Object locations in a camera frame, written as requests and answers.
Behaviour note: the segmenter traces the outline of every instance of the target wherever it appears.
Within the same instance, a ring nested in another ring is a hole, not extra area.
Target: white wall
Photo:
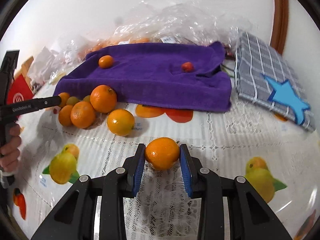
[[[297,0],[289,0],[289,26],[283,56],[306,91],[320,129],[320,31]]]
[[[142,0],[29,0],[0,42],[0,60],[5,51],[20,49],[18,65],[51,47],[64,33],[79,33],[92,39],[107,38],[115,20]],[[223,10],[248,18],[258,26],[254,33],[269,42],[272,32],[273,0],[216,0],[212,13]]]

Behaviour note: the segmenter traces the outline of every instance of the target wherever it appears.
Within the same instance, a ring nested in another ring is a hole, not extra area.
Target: yellow-green fruit
[[[65,184],[71,175],[76,172],[77,161],[71,153],[56,155],[49,165],[49,173],[52,180],[58,184]]]
[[[71,105],[71,106],[74,106],[76,103],[79,103],[80,100],[76,97],[70,97],[68,98],[67,100],[67,105]]]
[[[66,144],[61,151],[61,153],[71,153],[76,160],[79,158],[79,152],[79,148],[73,143]]]
[[[269,203],[272,200],[275,195],[275,187],[273,186],[273,177],[270,171],[257,168],[247,173],[245,177],[265,202]]]
[[[90,95],[86,96],[82,101],[90,103]]]
[[[249,172],[254,171],[258,168],[269,170],[267,163],[264,159],[262,159],[261,157],[253,157],[247,162],[247,165],[245,167],[245,173],[248,174]]]

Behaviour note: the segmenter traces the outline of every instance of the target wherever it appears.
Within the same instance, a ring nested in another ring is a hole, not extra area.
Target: white lace tablecloth
[[[53,94],[54,86],[45,85],[37,97]],[[80,149],[77,170],[80,175],[106,175],[122,166],[134,155],[139,143],[146,145],[157,137],[171,137],[186,143],[192,156],[220,176],[234,178],[245,175],[245,165],[253,156],[266,160],[272,175],[288,187],[277,191],[269,206],[294,236],[316,209],[320,212],[317,194],[320,153],[317,133],[305,132],[290,122],[282,122],[259,107],[231,96],[232,108],[224,114],[194,112],[187,123],[176,123],[165,114],[155,118],[136,117],[135,130],[129,137],[112,134],[100,115],[91,129],[64,128],[58,115],[41,110],[20,117],[21,167],[16,175],[18,187],[27,205],[26,220],[11,203],[12,213],[28,238],[34,234],[52,207],[70,188],[71,183],[58,185],[43,169],[61,151],[63,145],[76,144]],[[135,115],[134,104],[119,103]],[[180,165],[155,172],[147,163],[140,192],[134,199],[124,200],[127,238],[196,239],[201,200],[190,200],[184,190]],[[95,236],[99,237],[99,205]],[[228,232],[225,202],[226,232]]]

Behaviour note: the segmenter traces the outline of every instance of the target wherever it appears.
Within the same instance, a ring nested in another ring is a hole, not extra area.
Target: blue star patch
[[[288,79],[283,83],[279,83],[268,76],[263,75],[263,77],[273,88],[268,100],[290,107],[296,116],[296,124],[302,125],[304,111],[310,110],[310,105],[296,95]]]

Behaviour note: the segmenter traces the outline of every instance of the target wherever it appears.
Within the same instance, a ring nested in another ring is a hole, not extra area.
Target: human hand
[[[10,142],[0,148],[0,153],[3,155],[0,158],[0,166],[6,172],[14,171],[18,166],[18,157],[20,156],[18,147],[21,145],[20,126],[18,124],[15,125],[10,129],[9,133],[12,136]]]

